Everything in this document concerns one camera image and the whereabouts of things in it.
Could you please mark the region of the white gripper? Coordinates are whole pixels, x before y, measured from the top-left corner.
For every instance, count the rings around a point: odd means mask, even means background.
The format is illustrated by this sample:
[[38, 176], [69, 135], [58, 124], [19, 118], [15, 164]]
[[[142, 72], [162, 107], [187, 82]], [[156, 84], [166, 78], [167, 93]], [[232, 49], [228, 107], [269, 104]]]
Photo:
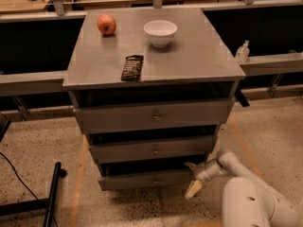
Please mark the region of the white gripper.
[[191, 181], [185, 198], [190, 200], [193, 198], [203, 187], [203, 183], [208, 183], [216, 177], [221, 177], [227, 174], [227, 170], [224, 169], [216, 159], [212, 159], [207, 162], [202, 162], [195, 165], [191, 162], [185, 162], [191, 171], [193, 171], [194, 176], [197, 180]]

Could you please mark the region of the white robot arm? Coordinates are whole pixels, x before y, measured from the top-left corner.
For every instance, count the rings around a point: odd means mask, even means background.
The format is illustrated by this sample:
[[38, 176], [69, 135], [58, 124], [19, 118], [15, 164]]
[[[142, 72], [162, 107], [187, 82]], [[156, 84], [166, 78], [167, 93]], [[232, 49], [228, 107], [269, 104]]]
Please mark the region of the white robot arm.
[[187, 199], [215, 177], [233, 175], [223, 189], [222, 227], [300, 227], [295, 206], [244, 166], [231, 150], [220, 149], [215, 159], [198, 165], [187, 162], [186, 166], [195, 177]]

